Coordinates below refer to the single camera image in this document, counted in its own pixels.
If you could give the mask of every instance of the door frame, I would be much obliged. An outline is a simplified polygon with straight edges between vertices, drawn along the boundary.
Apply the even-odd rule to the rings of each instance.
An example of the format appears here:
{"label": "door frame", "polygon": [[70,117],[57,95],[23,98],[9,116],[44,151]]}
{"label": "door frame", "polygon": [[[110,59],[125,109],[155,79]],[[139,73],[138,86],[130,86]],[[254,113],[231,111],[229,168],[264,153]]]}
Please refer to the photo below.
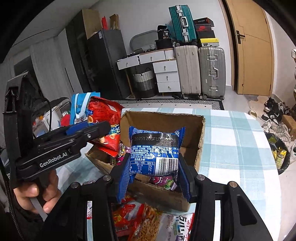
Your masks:
{"label": "door frame", "polygon": [[[226,0],[219,0],[222,13],[224,16],[227,35],[229,39],[229,48],[230,48],[230,59],[231,59],[231,85],[232,90],[237,94],[243,94],[242,89],[238,87],[238,76],[239,76],[239,56],[238,56],[238,42],[236,31],[234,27],[234,19],[232,18],[228,3]],[[274,85],[274,44],[272,39],[272,33],[270,29],[270,24],[266,16],[266,12],[263,9],[263,14],[267,22],[268,32],[271,40],[271,54],[272,54],[272,69],[271,69],[271,87],[269,91],[269,96],[272,95],[272,89]]]}

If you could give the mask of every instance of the blue snack package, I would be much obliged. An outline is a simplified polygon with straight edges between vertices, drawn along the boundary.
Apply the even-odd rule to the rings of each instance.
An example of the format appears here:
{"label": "blue snack package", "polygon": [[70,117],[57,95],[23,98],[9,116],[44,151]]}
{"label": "blue snack package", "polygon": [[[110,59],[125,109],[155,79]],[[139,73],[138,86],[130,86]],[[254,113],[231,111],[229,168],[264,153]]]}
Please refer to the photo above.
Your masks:
{"label": "blue snack package", "polygon": [[185,127],[174,133],[129,128],[131,142],[130,182],[137,173],[146,176],[173,176],[177,181],[178,154]]}

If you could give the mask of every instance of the black refrigerator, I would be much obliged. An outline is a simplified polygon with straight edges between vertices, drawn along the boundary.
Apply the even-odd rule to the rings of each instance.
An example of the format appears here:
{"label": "black refrigerator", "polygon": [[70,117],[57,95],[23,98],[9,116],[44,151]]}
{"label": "black refrigerator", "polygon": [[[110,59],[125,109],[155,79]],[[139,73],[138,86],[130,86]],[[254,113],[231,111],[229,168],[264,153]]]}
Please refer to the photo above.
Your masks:
{"label": "black refrigerator", "polygon": [[100,30],[87,40],[96,91],[109,100],[125,99],[131,94],[125,71],[116,61],[126,57],[120,30]]}

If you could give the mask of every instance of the finger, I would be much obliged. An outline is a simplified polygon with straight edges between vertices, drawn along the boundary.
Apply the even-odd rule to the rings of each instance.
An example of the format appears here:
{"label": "finger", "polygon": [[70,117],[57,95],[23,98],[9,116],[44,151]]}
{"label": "finger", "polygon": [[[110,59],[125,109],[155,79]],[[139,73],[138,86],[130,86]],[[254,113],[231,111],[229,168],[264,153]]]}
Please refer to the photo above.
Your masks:
{"label": "finger", "polygon": [[59,200],[59,198],[61,197],[61,195],[62,195],[61,191],[57,190],[57,194],[55,195],[55,197],[53,197],[47,203],[44,204],[43,210],[46,213],[50,213],[53,207],[55,206],[55,204],[57,203],[57,201]]}
{"label": "finger", "polygon": [[43,199],[45,201],[49,201],[51,200],[52,198],[54,198],[57,194],[57,191],[58,191],[58,182],[59,182],[59,178],[57,176],[57,173],[56,173],[56,170],[53,170],[50,172],[49,174],[49,185],[48,187],[44,190],[43,192]]}
{"label": "finger", "polygon": [[35,183],[24,183],[13,191],[17,202],[23,209],[38,213],[29,199],[30,197],[36,197],[39,194],[38,186]]}

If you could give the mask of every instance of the wooden door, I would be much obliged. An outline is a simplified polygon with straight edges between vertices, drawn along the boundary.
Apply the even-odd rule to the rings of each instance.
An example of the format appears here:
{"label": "wooden door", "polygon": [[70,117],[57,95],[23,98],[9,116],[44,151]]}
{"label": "wooden door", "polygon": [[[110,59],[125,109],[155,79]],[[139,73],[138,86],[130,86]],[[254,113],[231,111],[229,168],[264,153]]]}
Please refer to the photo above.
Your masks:
{"label": "wooden door", "polygon": [[273,50],[264,10],[252,0],[226,2],[237,34],[237,93],[268,96],[273,78]]}

